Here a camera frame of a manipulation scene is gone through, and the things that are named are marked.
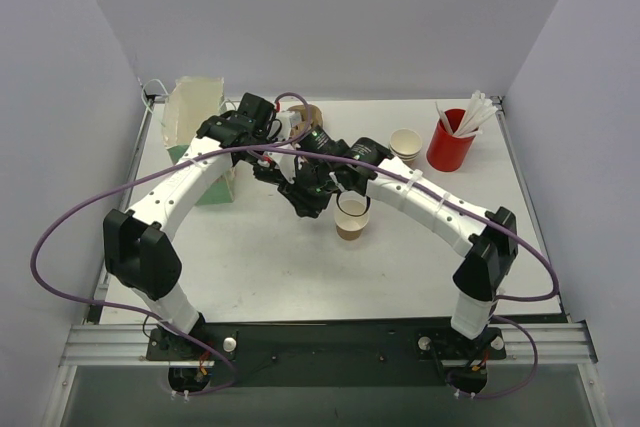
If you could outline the brown paper coffee cup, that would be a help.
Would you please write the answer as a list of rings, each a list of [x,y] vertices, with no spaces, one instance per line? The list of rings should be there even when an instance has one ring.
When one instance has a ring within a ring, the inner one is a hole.
[[[345,192],[336,196],[333,211],[338,236],[345,241],[358,239],[370,218],[371,200],[354,192]]]

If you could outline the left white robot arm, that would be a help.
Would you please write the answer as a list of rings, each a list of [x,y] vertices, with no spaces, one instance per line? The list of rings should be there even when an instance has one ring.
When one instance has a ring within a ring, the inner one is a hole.
[[[172,240],[205,191],[237,162],[230,153],[206,160],[199,157],[225,147],[265,142],[274,116],[272,103],[244,94],[238,109],[214,115],[200,125],[182,157],[182,169],[129,210],[114,209],[103,221],[107,272],[174,327],[169,345],[183,358],[202,352],[205,334],[196,327],[203,322],[200,313],[179,285],[182,263]]]

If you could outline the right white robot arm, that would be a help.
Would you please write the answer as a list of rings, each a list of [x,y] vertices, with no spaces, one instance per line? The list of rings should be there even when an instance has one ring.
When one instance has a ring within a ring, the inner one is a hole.
[[[517,256],[512,236],[516,217],[501,207],[491,212],[469,204],[429,182],[374,140],[353,145],[334,141],[320,127],[295,154],[267,152],[253,167],[256,179],[274,184],[300,217],[316,218],[331,199],[346,192],[380,201],[426,227],[459,254],[453,275],[459,290],[451,326],[476,339],[485,330],[498,289]]]

